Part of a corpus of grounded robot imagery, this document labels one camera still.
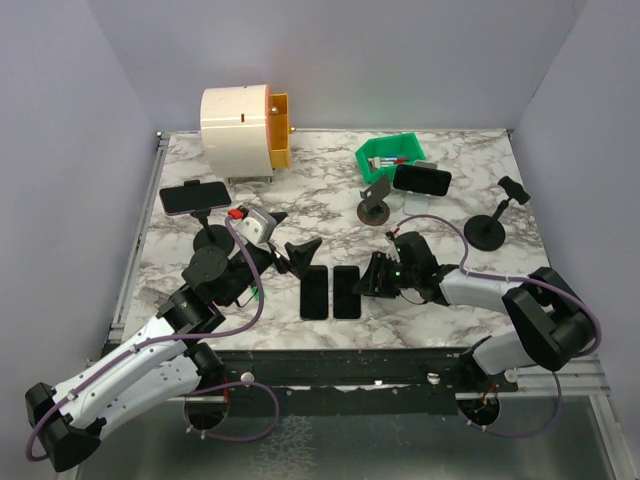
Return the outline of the black phone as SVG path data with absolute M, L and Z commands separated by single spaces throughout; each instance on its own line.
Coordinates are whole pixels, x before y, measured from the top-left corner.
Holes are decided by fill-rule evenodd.
M 310 266 L 300 282 L 300 317 L 305 321 L 326 320 L 328 313 L 328 268 Z

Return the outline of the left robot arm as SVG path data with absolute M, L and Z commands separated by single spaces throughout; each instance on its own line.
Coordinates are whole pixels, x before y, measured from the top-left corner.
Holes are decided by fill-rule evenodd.
M 27 460 L 67 471 L 121 425 L 160 403 L 233 388 L 209 340 L 251 329 L 265 305 L 262 273 L 275 267 L 302 277 L 322 243 L 316 237 L 278 251 L 271 235 L 285 217 L 231 210 L 223 226 L 231 246 L 197 249 L 182 272 L 182 286 L 128 341 L 66 381 L 32 386 L 25 394 L 32 428 Z

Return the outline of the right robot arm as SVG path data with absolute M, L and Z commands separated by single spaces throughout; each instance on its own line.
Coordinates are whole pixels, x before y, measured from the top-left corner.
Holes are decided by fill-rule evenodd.
M 356 295 L 396 298 L 416 291 L 424 303 L 480 308 L 506 315 L 511 327 L 467 349 L 459 367 L 461 383 L 481 391 L 509 369 L 539 366 L 560 370 L 594 347 L 599 330 L 580 300 L 553 269 L 541 267 L 526 277 L 465 272 L 440 264 L 417 232 L 389 232 L 390 249 L 376 251 Z

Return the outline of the round wooden base stand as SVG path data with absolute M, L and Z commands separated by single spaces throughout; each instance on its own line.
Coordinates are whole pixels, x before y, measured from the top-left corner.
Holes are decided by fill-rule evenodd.
M 369 226 L 380 226 L 390 216 L 389 206 L 384 199 L 391 192 L 391 184 L 386 175 L 381 176 L 366 190 L 360 192 L 361 202 L 357 206 L 359 220 Z

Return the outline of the silver phone stand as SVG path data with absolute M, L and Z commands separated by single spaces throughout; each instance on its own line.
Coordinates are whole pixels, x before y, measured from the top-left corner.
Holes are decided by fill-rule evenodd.
M 414 165 L 420 168 L 437 169 L 436 163 L 427 160 L 416 160 Z M 406 191 L 403 206 L 403 213 L 407 216 L 427 214 L 429 209 L 430 195 L 417 192 Z

